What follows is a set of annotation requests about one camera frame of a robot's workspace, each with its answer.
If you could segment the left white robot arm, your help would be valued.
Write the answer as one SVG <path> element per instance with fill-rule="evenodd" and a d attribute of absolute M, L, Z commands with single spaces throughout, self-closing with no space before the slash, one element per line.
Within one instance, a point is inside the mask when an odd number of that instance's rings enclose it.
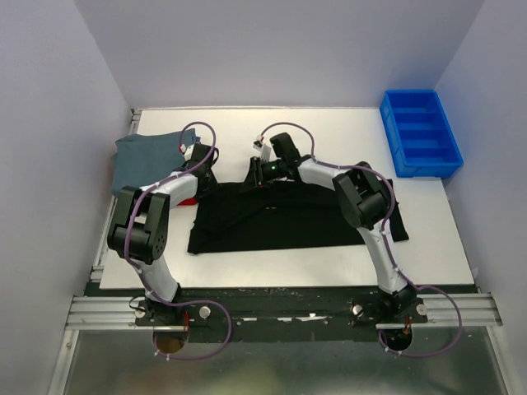
<path fill-rule="evenodd" d="M 137 273 L 145 296 L 154 302 L 155 316 L 165 325 L 181 319 L 176 299 L 179 282 L 170 274 L 164 251 L 168 243 L 170 210 L 182 202 L 213 192 L 217 179 L 212 167 L 219 159 L 214 146 L 194 143 L 184 147 L 184 163 L 164 179 L 140 188 L 121 189 L 107 235 L 115 251 Z"/>

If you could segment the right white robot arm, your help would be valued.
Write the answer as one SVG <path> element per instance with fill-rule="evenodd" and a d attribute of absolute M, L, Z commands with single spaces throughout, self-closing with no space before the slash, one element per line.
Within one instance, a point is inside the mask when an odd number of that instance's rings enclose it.
<path fill-rule="evenodd" d="M 338 167 L 301 155 L 291 136 L 282 132 L 270 139 L 258 135 L 244 187 L 263 187 L 278 179 L 318 185 L 336 193 L 345 221 L 358 231 L 366 244 L 380 289 L 380 316 L 391 323 L 406 316 L 417 298 L 394 259 L 394 241 L 389 218 L 394 211 L 394 190 L 368 163 Z"/>

